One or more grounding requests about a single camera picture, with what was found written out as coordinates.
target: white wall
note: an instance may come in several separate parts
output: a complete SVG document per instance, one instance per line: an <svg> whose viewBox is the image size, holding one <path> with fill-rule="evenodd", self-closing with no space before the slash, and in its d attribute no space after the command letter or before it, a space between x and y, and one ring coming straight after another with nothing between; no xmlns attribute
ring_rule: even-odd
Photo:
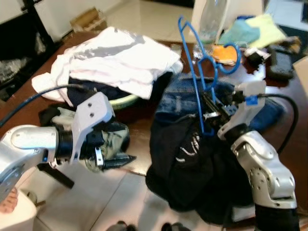
<svg viewBox="0 0 308 231"><path fill-rule="evenodd" d="M21 14L19 0L0 0L0 23ZM123 0L44 0L36 5L46 30L54 40L70 29L70 20L95 6L105 12Z"/></svg>

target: blue clothes hanger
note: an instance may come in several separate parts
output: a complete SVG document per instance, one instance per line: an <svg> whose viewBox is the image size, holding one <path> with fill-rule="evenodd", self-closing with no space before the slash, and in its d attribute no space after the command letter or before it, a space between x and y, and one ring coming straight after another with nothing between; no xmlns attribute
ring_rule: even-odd
<svg viewBox="0 0 308 231"><path fill-rule="evenodd" d="M183 35L183 30L185 29L185 27L188 26L190 28L190 30L193 32L195 38L197 39L197 43L198 43L199 47L201 48L203 57L197 62L197 66L198 66L200 77L201 77L201 83L202 83L203 91L208 91L208 90L211 91L213 102L216 102L216 96L215 96L214 87L217 85L218 70L220 70L225 75L230 75L230 74L234 73L239 68L239 66L241 64L242 53L241 53L239 47L237 45L235 45L234 43L228 43L228 44L224 45L224 47L228 47L228 46L234 47L235 50L236 50L236 54L237 54L237 60L236 60L235 66L231 70L226 70L223 67L222 64L216 63L215 59L205 52L204 47L202 45L202 42L201 42L197 32L195 31L194 27L191 25L191 23L188 22L188 21L185 21L184 24L182 25L182 20L183 19L184 19L184 17L180 16L180 18L178 20L178 26L179 26L180 35L182 37L183 46L184 46L184 50L185 50L185 53L186 53L186 56L187 56L188 64L189 64L189 67L191 69L191 74L192 74L192 78L193 78L193 84L194 84L194 87L195 87L195 90L196 90L196 97L197 97L197 103L198 103L198 112L199 112L201 131L202 131L202 134L204 134L204 135L213 136L214 135L214 130L213 129L211 130L210 133L205 132L205 128L204 128L204 124L203 124L203 114L202 114L202 109L201 109L199 90L198 90L198 85L197 85L197 78L196 78L195 71L193 69L193 62L192 62L191 56L189 54L187 43L186 43L185 37ZM209 60L212 63L213 67L214 67L214 80L208 86L205 83L203 69L202 69L202 66L201 66L201 63L204 60Z"/></svg>

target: black cable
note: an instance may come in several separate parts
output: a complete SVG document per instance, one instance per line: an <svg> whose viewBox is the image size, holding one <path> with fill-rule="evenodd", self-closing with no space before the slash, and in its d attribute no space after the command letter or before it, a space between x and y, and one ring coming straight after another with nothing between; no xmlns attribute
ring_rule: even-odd
<svg viewBox="0 0 308 231"><path fill-rule="evenodd" d="M77 89L81 89L81 90L86 90L86 91L92 91L87 87L84 87L80 84L65 84L65 85L59 85L53 88L49 88L46 90L43 90L31 97L29 97L28 99L26 99L25 101L23 101L21 104L19 104L14 110L12 110L10 113L8 113L1 121L0 121L0 128L3 127L3 125L9 121L9 119L11 119L11 117L13 115L15 115L20 109L22 109L23 107L25 107L26 105L28 105L28 103L34 101L35 99L37 99L38 97L40 97L43 94L46 94L50 91L54 91L54 90L59 90L62 88L77 88Z"/></svg>
<svg viewBox="0 0 308 231"><path fill-rule="evenodd" d="M258 98L268 98L268 97L278 97L278 98L282 98L282 99L285 99L287 100L290 105L292 106L293 108L293 121L292 121L292 124L291 124L291 127L286 135L286 137L284 138L280 148L277 150L277 153L280 154L283 149L285 148L285 146L287 145L288 141L290 140L290 137L297 125L297 122L298 122L298 107L296 105L296 103L294 102L294 100L292 100L290 97L286 96L286 95L281 95L281 94L259 94L258 95Z"/></svg>

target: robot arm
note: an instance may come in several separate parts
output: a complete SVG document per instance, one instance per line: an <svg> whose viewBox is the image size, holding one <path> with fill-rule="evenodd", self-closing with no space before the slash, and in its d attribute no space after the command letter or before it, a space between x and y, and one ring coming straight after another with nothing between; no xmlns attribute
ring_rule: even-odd
<svg viewBox="0 0 308 231"><path fill-rule="evenodd" d="M0 141L0 202L31 167L54 160L72 164L87 158L87 152L81 150L87 148L86 141L91 139L90 148L95 153L96 165L102 166L103 155L96 147L103 144L103 137L95 130L101 131L113 117L114 111L107 97L98 92L77 107L71 132L33 125L21 125L7 131Z"/></svg>
<svg viewBox="0 0 308 231"><path fill-rule="evenodd" d="M263 108L264 81L242 83L235 87L233 98L238 110L232 116L226 107L217 106L208 97L205 103L215 109L221 124L218 136L231 145L240 165L246 171L256 206L257 230L299 230L296 214L295 180L278 153L257 131L248 128L251 120Z"/></svg>

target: pile of clothes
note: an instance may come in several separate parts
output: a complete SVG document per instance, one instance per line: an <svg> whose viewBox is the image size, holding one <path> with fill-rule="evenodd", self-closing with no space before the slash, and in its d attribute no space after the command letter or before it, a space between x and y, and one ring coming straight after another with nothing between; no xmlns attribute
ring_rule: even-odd
<svg viewBox="0 0 308 231"><path fill-rule="evenodd" d="M153 83L166 72L180 73L180 56L146 36L109 27L97 37L58 55L50 73L32 79L36 92L77 83L96 88L109 100L134 94L151 97ZM79 91L61 89L43 97L77 106Z"/></svg>
<svg viewBox="0 0 308 231"><path fill-rule="evenodd" d="M151 127L152 165L146 184L172 209L196 210L208 223L226 224L234 206L253 203L251 188L230 146L217 135L202 135L192 78L191 74L173 76L160 101ZM200 78L197 83L202 91ZM215 86L216 97L224 105L231 104L233 91L228 82ZM262 132L282 114L281 105L266 99L250 128Z"/></svg>

